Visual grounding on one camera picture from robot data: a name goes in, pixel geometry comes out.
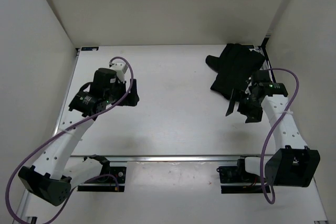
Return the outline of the black pleated skirt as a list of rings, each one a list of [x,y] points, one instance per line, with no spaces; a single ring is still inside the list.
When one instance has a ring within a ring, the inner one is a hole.
[[[229,100],[233,89],[245,90],[246,81],[258,71],[265,57],[241,44],[227,44],[219,57],[208,55],[205,63],[217,73],[211,90]]]

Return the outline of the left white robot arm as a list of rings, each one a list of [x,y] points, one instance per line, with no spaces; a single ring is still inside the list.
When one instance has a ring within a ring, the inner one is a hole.
[[[66,168],[66,164],[83,135],[98,116],[115,106],[136,106],[139,102],[136,80],[125,80],[130,68],[112,63],[95,71],[93,80],[85,83],[69,104],[71,119],[54,136],[43,153],[31,166],[21,166],[18,177],[25,188],[38,198],[61,205],[72,189],[95,178],[105,182],[110,176],[108,160],[91,155],[80,165]]]

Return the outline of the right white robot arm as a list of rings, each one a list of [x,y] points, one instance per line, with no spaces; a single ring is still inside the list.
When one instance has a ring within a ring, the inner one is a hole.
[[[275,141],[272,157],[245,156],[238,160],[236,177],[247,182],[254,175],[272,186],[308,187],[320,162],[320,154],[302,138],[290,111],[292,98],[283,83],[272,82],[268,70],[254,72],[246,90],[234,88],[226,114],[234,109],[246,123],[260,122],[266,115]]]

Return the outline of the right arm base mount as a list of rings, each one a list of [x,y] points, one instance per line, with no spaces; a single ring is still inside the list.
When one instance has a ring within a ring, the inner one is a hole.
[[[221,194],[262,194],[260,177],[245,171],[245,159],[239,158],[217,167]]]

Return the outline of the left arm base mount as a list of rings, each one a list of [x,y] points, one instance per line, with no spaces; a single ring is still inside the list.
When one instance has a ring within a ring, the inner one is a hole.
[[[127,174],[127,167],[125,165],[113,165],[111,162],[107,163],[107,159],[103,161],[103,167],[99,177],[91,179],[84,184],[77,187],[80,192],[102,192],[102,193],[123,193],[125,190],[125,181]]]

